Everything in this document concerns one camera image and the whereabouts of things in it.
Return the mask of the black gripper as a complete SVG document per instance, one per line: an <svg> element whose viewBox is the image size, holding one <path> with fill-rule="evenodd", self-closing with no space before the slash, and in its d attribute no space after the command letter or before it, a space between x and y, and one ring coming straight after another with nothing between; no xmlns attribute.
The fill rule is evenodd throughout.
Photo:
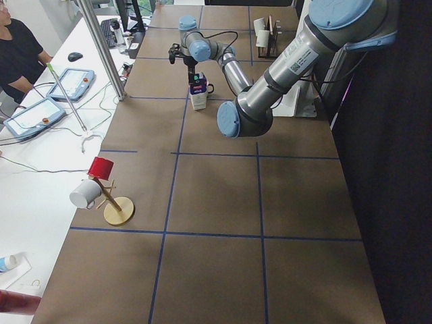
<svg viewBox="0 0 432 324"><path fill-rule="evenodd" d="M188 74L195 75L195 67L197 65L197 61L191 56L185 56L183 58L183 62L188 68Z"/></svg>

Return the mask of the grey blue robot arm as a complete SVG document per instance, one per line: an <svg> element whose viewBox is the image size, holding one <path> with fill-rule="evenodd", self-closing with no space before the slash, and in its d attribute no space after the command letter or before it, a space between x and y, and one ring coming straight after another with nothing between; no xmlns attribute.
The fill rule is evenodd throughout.
<svg viewBox="0 0 432 324"><path fill-rule="evenodd" d="M243 72L232 48L205 38L194 16L179 19L180 43L169 50L169 60L186 64L216 61L234 101L220 105L217 126L226 137L265 134L273 123L272 106L310 70L320 56L347 51L370 51L395 41L399 1L311 1L300 34L256 81Z"/></svg>

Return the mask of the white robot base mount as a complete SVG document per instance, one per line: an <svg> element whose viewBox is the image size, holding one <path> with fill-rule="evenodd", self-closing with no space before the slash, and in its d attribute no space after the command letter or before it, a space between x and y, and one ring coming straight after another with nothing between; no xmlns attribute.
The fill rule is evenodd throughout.
<svg viewBox="0 0 432 324"><path fill-rule="evenodd" d="M316 117L316 95L311 82L297 81L293 87L272 106L275 117Z"/></svg>

